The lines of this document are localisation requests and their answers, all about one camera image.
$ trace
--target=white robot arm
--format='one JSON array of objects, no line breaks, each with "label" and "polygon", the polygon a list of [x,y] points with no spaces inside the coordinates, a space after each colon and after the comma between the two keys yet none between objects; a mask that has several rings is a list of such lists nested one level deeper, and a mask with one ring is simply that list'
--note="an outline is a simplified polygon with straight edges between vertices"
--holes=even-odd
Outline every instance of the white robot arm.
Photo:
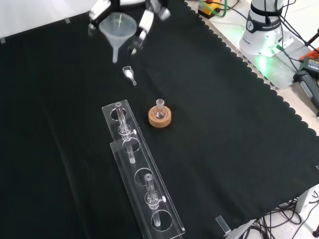
[{"label": "white robot arm", "polygon": [[[265,6],[264,0],[252,0],[246,29],[239,42],[241,49],[253,55],[267,56],[265,53],[269,47],[274,43],[281,44],[282,32],[278,14],[281,14],[283,4],[284,0],[266,0]],[[289,31],[285,28],[283,28],[283,35],[285,40],[291,38]]]},{"label": "white robot arm", "polygon": [[95,30],[100,22],[107,18],[114,11],[121,11],[126,6],[145,5],[145,11],[139,23],[138,30],[134,36],[133,42],[129,47],[132,54],[135,54],[143,46],[143,42],[150,31],[154,13],[156,13],[162,21],[170,16],[167,9],[168,0],[98,0],[90,11],[89,31]]}]

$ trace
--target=acrylic stand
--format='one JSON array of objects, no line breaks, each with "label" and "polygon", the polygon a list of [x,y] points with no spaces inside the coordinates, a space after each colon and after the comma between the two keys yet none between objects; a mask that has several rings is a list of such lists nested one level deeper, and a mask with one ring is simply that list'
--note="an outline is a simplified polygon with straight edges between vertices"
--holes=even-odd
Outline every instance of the acrylic stand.
[{"label": "acrylic stand", "polygon": [[129,103],[102,108],[114,142],[111,148],[145,239],[172,239],[185,233]]}]

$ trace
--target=table surface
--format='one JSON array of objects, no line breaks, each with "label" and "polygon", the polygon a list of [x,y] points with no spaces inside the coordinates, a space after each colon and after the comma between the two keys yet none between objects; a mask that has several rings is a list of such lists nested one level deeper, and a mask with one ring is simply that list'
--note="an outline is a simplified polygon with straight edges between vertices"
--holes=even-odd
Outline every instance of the table surface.
[{"label": "table surface", "polygon": [[[131,58],[127,43],[117,65],[103,36],[88,37],[85,14],[0,47],[4,238],[140,238],[101,112],[123,99],[184,238],[222,238],[217,216],[233,229],[319,182],[314,132],[182,1],[169,9],[143,51]],[[142,13],[129,11],[135,19]],[[126,65],[136,88],[123,76]],[[172,111],[165,129],[147,118],[159,98]]]}]

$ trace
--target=power tool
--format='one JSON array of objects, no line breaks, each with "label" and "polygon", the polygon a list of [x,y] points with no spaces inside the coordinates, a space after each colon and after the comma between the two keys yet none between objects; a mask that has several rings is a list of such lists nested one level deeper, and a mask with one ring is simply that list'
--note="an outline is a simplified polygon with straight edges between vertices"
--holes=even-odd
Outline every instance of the power tool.
[{"label": "power tool", "polygon": [[300,70],[294,75],[294,82],[300,82],[301,87],[319,111],[319,61],[305,57]]}]

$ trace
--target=funnel stem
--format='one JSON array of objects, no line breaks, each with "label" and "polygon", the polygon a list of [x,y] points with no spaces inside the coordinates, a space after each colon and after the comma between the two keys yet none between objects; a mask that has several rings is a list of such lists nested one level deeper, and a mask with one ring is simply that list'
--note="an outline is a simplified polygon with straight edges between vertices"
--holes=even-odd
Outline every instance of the funnel stem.
[{"label": "funnel stem", "polygon": [[113,63],[117,63],[119,55],[119,49],[113,48]]}]

